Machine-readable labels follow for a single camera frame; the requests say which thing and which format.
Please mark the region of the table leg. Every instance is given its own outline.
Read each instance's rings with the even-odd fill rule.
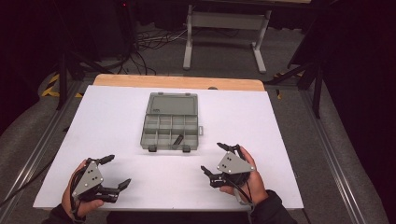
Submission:
[[[189,13],[187,15],[187,43],[186,51],[184,52],[183,69],[189,70],[191,67],[191,54],[192,54],[192,5],[189,5]]]
[[[267,70],[264,65],[264,61],[262,60],[262,53],[260,52],[260,47],[262,46],[262,40],[265,35],[265,31],[267,30],[268,22],[270,20],[271,10],[265,12],[265,17],[262,18],[262,26],[259,31],[259,37],[257,42],[251,43],[253,48],[254,57],[256,58],[257,66],[259,67],[260,73],[266,73]]]

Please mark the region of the wire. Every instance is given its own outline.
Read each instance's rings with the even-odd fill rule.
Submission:
[[[308,214],[305,212],[305,209],[303,208],[303,213],[304,213],[304,215],[305,215],[305,217],[306,217],[306,220],[308,221],[308,224],[311,224],[311,220],[309,219],[309,216],[308,216]]]
[[[230,182],[230,183],[233,185],[234,188],[238,189],[239,192],[247,199],[247,201],[248,201],[250,204],[253,204],[253,201],[251,201],[251,199],[247,196],[247,194],[246,194],[239,186],[237,186],[237,185],[236,185],[233,181],[231,181],[231,180],[227,180],[227,181]]]
[[[142,49],[140,49],[141,51],[145,50],[145,49],[160,49],[163,46],[165,46],[175,40],[185,39],[185,38],[182,38],[181,36],[184,35],[184,33],[186,33],[187,30],[185,30],[185,29],[181,30],[180,34],[178,32],[180,32],[180,30],[174,31],[171,33],[168,32],[164,35],[157,35],[157,34],[161,33],[161,31],[160,31],[155,36],[148,36],[146,38],[139,39],[138,46],[142,48]]]
[[[44,166],[43,169],[41,169],[40,172],[38,172],[37,175],[32,177],[28,182],[26,182],[24,185],[22,185],[19,189],[15,190],[13,193],[11,193],[5,200],[3,200],[0,203],[0,208],[3,207],[6,203],[8,203],[11,199],[15,197],[19,192],[21,192],[23,189],[27,188],[30,184],[32,184],[53,162],[55,159],[55,156],[52,157],[52,159]]]
[[[146,66],[145,60],[143,59],[142,55],[139,52],[137,52],[136,54],[142,59],[143,65],[144,65],[145,71],[146,71],[145,75],[147,75],[148,74],[148,67]]]

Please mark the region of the gray carpet floor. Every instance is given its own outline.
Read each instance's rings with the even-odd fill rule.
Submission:
[[[151,30],[140,27],[139,31]],[[260,74],[254,61],[250,43],[256,38],[252,31],[195,30],[193,37],[191,69],[182,69],[185,38],[164,45],[159,49],[139,51],[148,67],[154,69],[158,76],[185,77],[230,77],[270,80],[278,72],[287,71],[287,64],[303,39],[297,31],[268,29],[262,44],[262,57],[267,67],[265,75]],[[143,62],[133,55],[136,62]],[[114,63],[111,60],[103,65]],[[139,74],[136,65],[129,60],[122,69],[111,70],[121,74]],[[91,85],[97,74],[88,73],[79,87],[84,92]],[[38,94],[47,87],[53,74],[43,81]],[[279,86],[266,86],[273,105],[276,120],[288,151],[292,168],[303,198],[304,209],[312,223],[354,223],[351,219],[332,169],[326,160],[323,145],[315,129],[314,121],[309,116],[309,107],[304,105],[302,94],[292,84],[296,77],[286,80]],[[276,96],[279,89],[281,99]],[[40,170],[50,161],[60,147],[81,98],[73,97],[67,107],[54,135],[46,148],[46,153],[38,164]],[[0,137],[0,198],[4,199],[18,177],[23,165],[29,159],[37,142],[49,125],[58,103],[57,97],[41,97],[40,101],[23,113]],[[388,223],[381,201],[370,179],[361,167],[350,144],[342,122],[338,117],[332,99],[324,86],[320,103],[321,124],[329,137],[334,154],[343,169],[359,205],[365,223]],[[19,198],[18,204],[4,223],[40,223],[48,216],[48,211],[32,207],[36,194],[45,175],[40,176]],[[87,223],[106,223],[107,212],[95,211],[88,216]],[[299,223],[308,223],[303,210],[293,210],[290,214]]]

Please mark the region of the sleeve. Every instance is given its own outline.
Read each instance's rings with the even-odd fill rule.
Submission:
[[[54,207],[49,213],[49,218],[41,222],[41,224],[61,224],[61,223],[73,224],[73,220],[69,217],[69,215],[67,215],[61,204]]]
[[[268,198],[258,203],[251,214],[253,224],[297,224],[286,208],[282,200],[272,190],[267,190]]]

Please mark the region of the black cable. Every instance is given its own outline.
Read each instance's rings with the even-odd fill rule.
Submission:
[[[306,220],[308,221],[308,224],[311,224],[311,220],[309,219],[308,214],[305,212],[305,209],[303,209],[303,213],[305,215]]]
[[[21,190],[25,189],[26,187],[28,187],[30,184],[32,184],[53,162],[53,160],[55,159],[55,156],[52,157],[52,159],[44,166],[43,169],[41,169],[40,172],[38,172],[37,175],[35,175],[34,177],[32,177],[28,182],[26,182],[24,185],[22,185],[19,189],[15,190],[13,193],[11,193],[5,200],[3,200],[0,203],[0,208],[3,207],[6,203],[8,203],[11,199],[13,199],[15,197],[15,195],[17,195]]]
[[[145,66],[145,71],[146,71],[145,75],[147,75],[148,74],[148,67],[146,66],[145,60],[143,59],[142,55],[139,52],[137,52],[136,54],[142,59],[143,65]]]
[[[237,186],[233,181],[231,180],[227,180],[229,183],[231,183],[233,185],[234,188],[238,189],[239,192],[241,192],[241,194],[247,199],[247,201],[251,204],[253,204],[253,201],[251,201],[251,199],[246,195],[246,193],[239,187]]]
[[[251,197],[251,192],[250,192],[250,187],[248,186],[248,182],[247,182],[247,189],[248,189],[248,196],[250,197],[250,200],[253,202],[253,198]]]
[[[139,69],[139,65],[141,65],[141,64],[135,62],[134,59],[132,58],[132,56],[129,56],[129,57],[131,57],[131,60],[132,60],[132,62],[134,63],[134,65],[136,66],[136,69],[137,69],[137,71],[139,72],[139,74],[142,75],[142,72],[140,72],[140,69]]]

